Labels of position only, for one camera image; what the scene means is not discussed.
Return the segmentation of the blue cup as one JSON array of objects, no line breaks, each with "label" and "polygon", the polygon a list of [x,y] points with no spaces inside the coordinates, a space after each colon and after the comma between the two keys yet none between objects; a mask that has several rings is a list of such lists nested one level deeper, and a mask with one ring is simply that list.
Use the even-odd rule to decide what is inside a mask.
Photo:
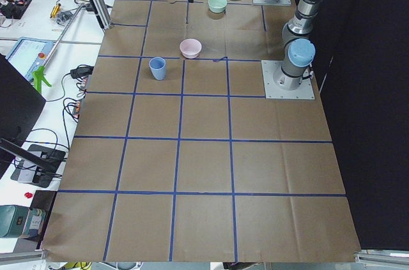
[{"label": "blue cup", "polygon": [[149,67],[156,80],[164,80],[166,77],[166,60],[162,57],[154,57],[149,61]]}]

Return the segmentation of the mint green bowl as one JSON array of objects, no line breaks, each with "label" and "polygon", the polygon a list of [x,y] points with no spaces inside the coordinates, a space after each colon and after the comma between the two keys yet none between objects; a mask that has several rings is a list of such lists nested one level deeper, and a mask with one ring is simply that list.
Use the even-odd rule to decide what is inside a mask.
[{"label": "mint green bowl", "polygon": [[208,0],[208,8],[212,13],[223,13],[227,4],[227,0]]}]

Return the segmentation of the pink bowl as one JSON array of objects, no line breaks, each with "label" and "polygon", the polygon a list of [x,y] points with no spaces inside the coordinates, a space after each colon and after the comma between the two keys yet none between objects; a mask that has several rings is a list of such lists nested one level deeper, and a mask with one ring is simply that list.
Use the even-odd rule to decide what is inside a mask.
[{"label": "pink bowl", "polygon": [[194,59],[198,57],[201,49],[201,42],[194,38],[185,39],[180,43],[181,54],[187,59]]}]

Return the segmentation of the yellow screwdriver tool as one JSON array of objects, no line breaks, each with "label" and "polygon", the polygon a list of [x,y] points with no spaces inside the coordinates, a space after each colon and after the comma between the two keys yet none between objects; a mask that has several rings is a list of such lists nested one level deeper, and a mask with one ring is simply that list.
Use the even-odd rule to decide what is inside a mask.
[{"label": "yellow screwdriver tool", "polygon": [[51,13],[50,13],[50,18],[54,19],[57,17],[59,11],[61,9],[61,4],[60,3],[56,3],[56,5],[53,7]]}]

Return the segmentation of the blue teach pendant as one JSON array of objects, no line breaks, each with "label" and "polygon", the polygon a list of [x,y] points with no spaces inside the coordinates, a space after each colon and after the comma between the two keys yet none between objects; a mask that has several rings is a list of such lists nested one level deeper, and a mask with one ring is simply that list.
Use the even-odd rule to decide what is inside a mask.
[{"label": "blue teach pendant", "polygon": [[21,37],[6,55],[8,62],[29,82],[49,55],[53,41]]}]

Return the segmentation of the green plastic grabber tool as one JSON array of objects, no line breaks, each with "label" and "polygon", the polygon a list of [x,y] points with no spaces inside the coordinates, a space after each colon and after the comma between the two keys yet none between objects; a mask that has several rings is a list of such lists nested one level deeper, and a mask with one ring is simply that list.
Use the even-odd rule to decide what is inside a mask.
[{"label": "green plastic grabber tool", "polygon": [[35,90],[41,94],[42,93],[42,83],[44,83],[48,87],[52,87],[52,84],[50,84],[47,79],[45,78],[45,67],[44,66],[39,66],[37,70],[35,70],[32,75],[33,75],[33,87]]}]

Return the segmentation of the brown paper table cover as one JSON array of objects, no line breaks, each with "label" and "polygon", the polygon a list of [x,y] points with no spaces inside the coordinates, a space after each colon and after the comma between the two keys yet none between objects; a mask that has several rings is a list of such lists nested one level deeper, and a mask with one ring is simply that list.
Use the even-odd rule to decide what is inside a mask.
[{"label": "brown paper table cover", "polygon": [[[353,260],[321,100],[264,94],[261,61],[282,58],[292,14],[115,0],[42,244],[50,260]],[[188,38],[202,44],[194,59]]]}]

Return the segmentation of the black monitor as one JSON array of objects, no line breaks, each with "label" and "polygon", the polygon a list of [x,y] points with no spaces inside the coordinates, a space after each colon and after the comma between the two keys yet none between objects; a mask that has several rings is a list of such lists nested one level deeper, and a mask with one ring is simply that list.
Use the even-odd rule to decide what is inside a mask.
[{"label": "black monitor", "polygon": [[2,55],[1,137],[21,147],[44,106],[44,97]]}]

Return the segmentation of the black monitor stand base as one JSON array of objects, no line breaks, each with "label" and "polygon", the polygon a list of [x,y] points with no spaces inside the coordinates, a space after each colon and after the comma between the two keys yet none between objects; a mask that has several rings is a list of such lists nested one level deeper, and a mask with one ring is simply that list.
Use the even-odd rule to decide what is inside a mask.
[{"label": "black monitor stand base", "polygon": [[31,144],[28,149],[18,147],[12,153],[21,160],[15,165],[11,180],[47,188],[51,181],[62,176],[58,168],[65,159],[64,151]]}]

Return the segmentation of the green box device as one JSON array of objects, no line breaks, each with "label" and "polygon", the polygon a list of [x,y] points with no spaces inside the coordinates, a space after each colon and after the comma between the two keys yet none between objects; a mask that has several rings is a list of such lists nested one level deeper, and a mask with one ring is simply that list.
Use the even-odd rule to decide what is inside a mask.
[{"label": "green box device", "polygon": [[1,238],[29,238],[42,232],[46,211],[26,206],[1,206]]}]

